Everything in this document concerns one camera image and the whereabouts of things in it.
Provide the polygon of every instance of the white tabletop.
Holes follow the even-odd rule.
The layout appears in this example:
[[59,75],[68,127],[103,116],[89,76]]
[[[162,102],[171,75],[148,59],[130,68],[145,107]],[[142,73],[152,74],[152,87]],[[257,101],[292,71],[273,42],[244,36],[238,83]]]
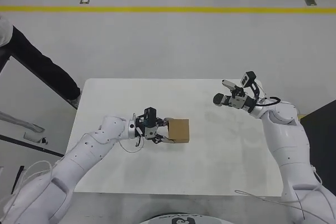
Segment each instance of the white tabletop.
[[[230,81],[240,85],[240,80]],[[150,106],[160,118],[188,118],[190,142],[146,141],[138,153],[127,153],[117,144],[75,191],[235,195],[238,189],[280,196],[279,168],[267,148],[261,121],[243,110],[215,106],[212,100],[218,92],[229,94],[221,80],[87,80],[69,149],[84,133],[96,130],[105,115],[131,118]],[[136,150],[135,142],[122,144]]]

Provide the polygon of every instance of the small brown box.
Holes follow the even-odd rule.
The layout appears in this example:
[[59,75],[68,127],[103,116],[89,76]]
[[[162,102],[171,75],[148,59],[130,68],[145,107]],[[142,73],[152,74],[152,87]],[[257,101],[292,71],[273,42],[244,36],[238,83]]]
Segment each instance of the small brown box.
[[189,120],[188,119],[173,119],[169,120],[168,136],[174,143],[189,142]]

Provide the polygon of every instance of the yellow floor line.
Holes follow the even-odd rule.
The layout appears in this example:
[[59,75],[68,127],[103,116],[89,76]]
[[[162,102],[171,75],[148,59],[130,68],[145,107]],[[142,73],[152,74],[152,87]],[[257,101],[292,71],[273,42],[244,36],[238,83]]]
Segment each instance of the yellow floor line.
[[0,6],[0,11],[15,12],[143,12],[143,13],[273,13],[336,14],[336,8],[271,8],[271,7],[150,7],[150,6]]

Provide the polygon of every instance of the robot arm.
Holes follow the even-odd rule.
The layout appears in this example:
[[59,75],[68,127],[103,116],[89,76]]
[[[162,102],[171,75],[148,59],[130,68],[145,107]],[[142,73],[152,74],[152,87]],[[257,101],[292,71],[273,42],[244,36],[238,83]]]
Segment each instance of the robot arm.
[[241,80],[243,87],[253,90],[253,99],[242,87],[223,80],[222,84],[230,89],[232,96],[217,94],[213,102],[218,106],[244,109],[262,120],[268,148],[279,166],[283,181],[281,202],[302,209],[289,207],[293,223],[325,223],[304,210],[331,224],[336,223],[336,196],[315,177],[316,170],[310,164],[309,140],[297,118],[296,108],[276,97],[259,100],[255,78],[254,72],[248,72]]
[[106,116],[99,130],[85,134],[50,173],[36,177],[16,193],[4,207],[2,223],[58,223],[69,208],[77,183],[118,140],[143,137],[155,143],[170,142],[157,134],[158,127],[168,123],[168,119],[156,117],[154,108],[147,108],[137,118],[133,115],[132,120]]

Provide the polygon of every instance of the black pants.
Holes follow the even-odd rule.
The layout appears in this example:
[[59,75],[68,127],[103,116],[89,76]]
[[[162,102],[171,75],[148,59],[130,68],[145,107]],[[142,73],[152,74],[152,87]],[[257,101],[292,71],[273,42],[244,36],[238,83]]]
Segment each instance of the black pants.
[[74,100],[80,95],[80,88],[77,87],[69,74],[37,50],[15,27],[10,42],[3,48],[11,51],[17,60],[27,66],[65,99]]

